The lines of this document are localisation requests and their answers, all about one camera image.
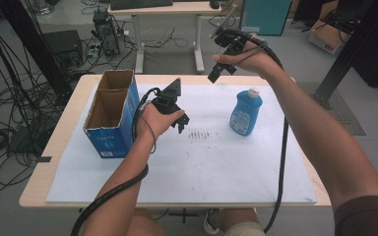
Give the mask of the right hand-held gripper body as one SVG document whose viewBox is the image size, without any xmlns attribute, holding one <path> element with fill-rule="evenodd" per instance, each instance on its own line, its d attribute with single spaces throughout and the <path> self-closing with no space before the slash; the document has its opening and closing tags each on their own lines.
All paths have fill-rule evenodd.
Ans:
<svg viewBox="0 0 378 236">
<path fill-rule="evenodd" d="M 224 53 L 229 55 L 238 55 L 242 53 L 249 37 L 248 34 L 237 29 L 230 29 L 227 27 L 236 8 L 236 4 L 231 4 L 229 12 L 210 34 L 210 39 L 212 39 L 216 45 L 224 48 Z"/>
</svg>

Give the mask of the black keyboard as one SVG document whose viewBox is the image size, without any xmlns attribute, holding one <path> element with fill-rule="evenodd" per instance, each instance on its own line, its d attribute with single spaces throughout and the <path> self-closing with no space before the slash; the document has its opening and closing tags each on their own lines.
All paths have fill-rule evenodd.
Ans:
<svg viewBox="0 0 378 236">
<path fill-rule="evenodd" d="M 172 6 L 172 0 L 111 0 L 111 10 L 128 10 Z"/>
</svg>

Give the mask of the person's left leg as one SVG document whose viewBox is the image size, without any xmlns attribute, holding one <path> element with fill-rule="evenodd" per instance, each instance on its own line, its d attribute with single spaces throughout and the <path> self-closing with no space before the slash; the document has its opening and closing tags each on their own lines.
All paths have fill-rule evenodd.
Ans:
<svg viewBox="0 0 378 236">
<path fill-rule="evenodd" d="M 166 232 L 149 210 L 136 209 L 126 236 L 166 236 Z"/>
</svg>

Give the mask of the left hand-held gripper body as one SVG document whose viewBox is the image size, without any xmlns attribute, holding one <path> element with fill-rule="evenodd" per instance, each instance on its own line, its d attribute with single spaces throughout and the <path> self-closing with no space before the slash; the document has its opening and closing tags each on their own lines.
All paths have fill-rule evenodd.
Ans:
<svg viewBox="0 0 378 236">
<path fill-rule="evenodd" d="M 161 114 L 171 114 L 180 109 L 176 104 L 177 97 L 181 95 L 181 80 L 175 79 L 170 85 L 157 93 L 152 104 Z"/>
</svg>

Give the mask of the person's right hand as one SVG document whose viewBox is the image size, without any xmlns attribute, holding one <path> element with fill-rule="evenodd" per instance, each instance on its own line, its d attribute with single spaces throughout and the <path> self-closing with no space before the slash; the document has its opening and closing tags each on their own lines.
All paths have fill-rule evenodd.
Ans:
<svg viewBox="0 0 378 236">
<path fill-rule="evenodd" d="M 284 70 L 263 49 L 254 42 L 247 41 L 243 51 L 238 55 L 214 55 L 217 63 L 231 65 L 247 72 L 258 74 L 265 80 L 283 75 Z"/>
</svg>

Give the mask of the blue plastic bottle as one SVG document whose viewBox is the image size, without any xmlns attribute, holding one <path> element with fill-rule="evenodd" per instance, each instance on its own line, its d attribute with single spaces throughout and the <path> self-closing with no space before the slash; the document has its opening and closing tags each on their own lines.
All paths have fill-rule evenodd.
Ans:
<svg viewBox="0 0 378 236">
<path fill-rule="evenodd" d="M 241 136 L 249 136 L 254 130 L 259 109 L 263 104 L 258 88 L 250 88 L 241 91 L 237 96 L 237 102 L 234 106 L 229 126 Z"/>
</svg>

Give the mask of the blue cardboard box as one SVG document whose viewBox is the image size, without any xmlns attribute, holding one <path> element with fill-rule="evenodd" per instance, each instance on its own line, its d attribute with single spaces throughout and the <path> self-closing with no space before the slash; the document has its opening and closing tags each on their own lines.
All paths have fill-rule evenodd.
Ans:
<svg viewBox="0 0 378 236">
<path fill-rule="evenodd" d="M 123 158 L 129 152 L 139 103 L 133 70 L 103 73 L 84 125 L 85 134 L 101 158 Z"/>
</svg>

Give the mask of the person's left hand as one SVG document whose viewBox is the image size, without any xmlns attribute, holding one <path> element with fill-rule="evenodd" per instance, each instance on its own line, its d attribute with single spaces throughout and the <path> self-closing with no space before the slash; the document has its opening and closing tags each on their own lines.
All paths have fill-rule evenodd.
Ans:
<svg viewBox="0 0 378 236">
<path fill-rule="evenodd" d="M 184 114 L 183 110 L 178 110 L 171 114 L 161 114 L 153 104 L 148 103 L 138 121 L 137 140 L 155 142 L 173 122 Z"/>
</svg>

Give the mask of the brown cardboard box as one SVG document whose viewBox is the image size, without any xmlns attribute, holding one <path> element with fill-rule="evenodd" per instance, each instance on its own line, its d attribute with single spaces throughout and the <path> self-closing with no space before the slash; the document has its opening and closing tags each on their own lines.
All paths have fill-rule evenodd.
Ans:
<svg viewBox="0 0 378 236">
<path fill-rule="evenodd" d="M 308 41 L 331 55 L 339 54 L 346 46 L 350 35 L 329 24 L 317 21 L 310 30 Z"/>
</svg>

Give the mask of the white table mat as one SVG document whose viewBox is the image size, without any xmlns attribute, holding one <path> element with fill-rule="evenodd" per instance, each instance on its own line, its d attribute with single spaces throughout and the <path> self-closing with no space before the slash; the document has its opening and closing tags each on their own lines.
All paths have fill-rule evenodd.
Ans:
<svg viewBox="0 0 378 236">
<path fill-rule="evenodd" d="M 316 203 L 294 135 L 282 140 L 284 115 L 270 87 L 259 88 L 263 104 L 253 132 L 244 137 L 230 128 L 230 113 L 242 90 L 183 86 L 177 103 L 189 124 L 181 134 L 170 128 L 157 140 L 140 206 Z"/>
</svg>

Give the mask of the person's leg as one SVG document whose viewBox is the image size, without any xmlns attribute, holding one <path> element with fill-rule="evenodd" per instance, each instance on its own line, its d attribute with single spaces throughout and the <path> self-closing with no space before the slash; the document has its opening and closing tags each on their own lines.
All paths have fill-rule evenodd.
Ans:
<svg viewBox="0 0 378 236">
<path fill-rule="evenodd" d="M 136 209 L 126 236 L 166 236 L 166 232 L 149 210 Z"/>
<path fill-rule="evenodd" d="M 266 236 L 254 208 L 219 210 L 217 225 L 224 236 Z"/>
</svg>

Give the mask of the white desk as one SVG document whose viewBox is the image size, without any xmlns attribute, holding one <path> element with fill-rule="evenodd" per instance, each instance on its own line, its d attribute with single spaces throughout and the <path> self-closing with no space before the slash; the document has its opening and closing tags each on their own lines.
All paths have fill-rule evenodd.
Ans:
<svg viewBox="0 0 378 236">
<path fill-rule="evenodd" d="M 129 15 L 132 20 L 134 35 L 137 44 L 135 73 L 142 74 L 144 71 L 144 57 L 145 45 L 141 39 L 140 34 L 140 17 L 144 15 L 166 17 L 174 20 L 177 16 L 192 16 L 195 21 L 195 39 L 193 42 L 193 51 L 195 58 L 196 71 L 199 74 L 205 72 L 204 60 L 201 50 L 201 24 L 203 16 L 218 15 L 221 12 L 221 5 L 213 8 L 210 2 L 214 0 L 207 0 L 202 2 L 189 1 L 189 2 L 174 2 L 170 6 L 159 7 L 144 7 L 144 8 L 131 8 L 131 9 L 116 9 L 113 7 L 114 0 L 108 6 L 108 14 L 111 16 L 126 16 Z"/>
</svg>

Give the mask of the teal cabinet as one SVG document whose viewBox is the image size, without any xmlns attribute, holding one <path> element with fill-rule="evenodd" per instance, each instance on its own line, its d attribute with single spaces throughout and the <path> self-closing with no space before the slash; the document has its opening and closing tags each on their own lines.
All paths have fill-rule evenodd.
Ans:
<svg viewBox="0 0 378 236">
<path fill-rule="evenodd" d="M 292 0 L 244 0 L 239 28 L 260 35 L 282 35 Z"/>
</svg>

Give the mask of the black metal post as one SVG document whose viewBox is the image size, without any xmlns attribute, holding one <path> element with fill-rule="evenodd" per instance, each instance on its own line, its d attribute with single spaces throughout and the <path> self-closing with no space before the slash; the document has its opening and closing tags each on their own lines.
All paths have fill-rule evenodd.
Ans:
<svg viewBox="0 0 378 236">
<path fill-rule="evenodd" d="M 312 98 L 323 108 L 329 109 L 329 99 L 341 83 L 352 63 L 357 59 L 364 46 L 378 29 L 378 0 L 374 0 L 367 13 L 362 18 L 350 40 L 337 57 L 324 80 L 317 87 Z"/>
<path fill-rule="evenodd" d="M 71 86 L 21 0 L 0 0 L 0 11 L 51 85 L 58 103 L 66 105 L 73 92 Z"/>
</svg>

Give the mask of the black computer tower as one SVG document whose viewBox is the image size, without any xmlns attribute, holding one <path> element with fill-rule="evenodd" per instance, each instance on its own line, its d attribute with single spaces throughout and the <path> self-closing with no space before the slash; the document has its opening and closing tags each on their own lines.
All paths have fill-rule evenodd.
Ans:
<svg viewBox="0 0 378 236">
<path fill-rule="evenodd" d="M 93 22 L 104 54 L 106 56 L 119 54 L 120 49 L 111 16 L 106 11 L 95 11 Z"/>
</svg>

